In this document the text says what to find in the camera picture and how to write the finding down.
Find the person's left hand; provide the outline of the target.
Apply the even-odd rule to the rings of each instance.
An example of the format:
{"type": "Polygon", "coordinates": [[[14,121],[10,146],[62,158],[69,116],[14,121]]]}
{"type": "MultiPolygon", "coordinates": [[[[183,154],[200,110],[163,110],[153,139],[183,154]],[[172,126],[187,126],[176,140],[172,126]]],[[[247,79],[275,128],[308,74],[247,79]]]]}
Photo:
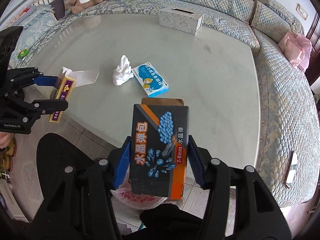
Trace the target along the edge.
{"type": "Polygon", "coordinates": [[[0,149],[6,148],[13,138],[12,133],[0,132],[0,149]]]}

